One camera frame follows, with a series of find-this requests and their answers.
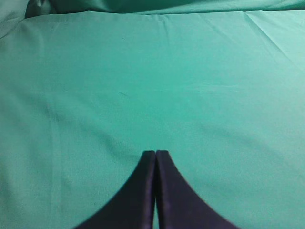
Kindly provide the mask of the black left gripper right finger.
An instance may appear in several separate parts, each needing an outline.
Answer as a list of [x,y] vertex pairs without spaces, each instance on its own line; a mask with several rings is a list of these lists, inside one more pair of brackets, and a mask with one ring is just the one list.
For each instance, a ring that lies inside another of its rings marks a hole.
[[183,178],[166,150],[156,152],[156,201],[161,229],[236,229]]

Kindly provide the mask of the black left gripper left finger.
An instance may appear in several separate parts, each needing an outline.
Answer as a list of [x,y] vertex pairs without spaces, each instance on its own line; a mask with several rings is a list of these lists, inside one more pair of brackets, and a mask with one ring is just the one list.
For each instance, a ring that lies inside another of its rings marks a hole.
[[144,151],[120,190],[78,229],[152,229],[155,152]]

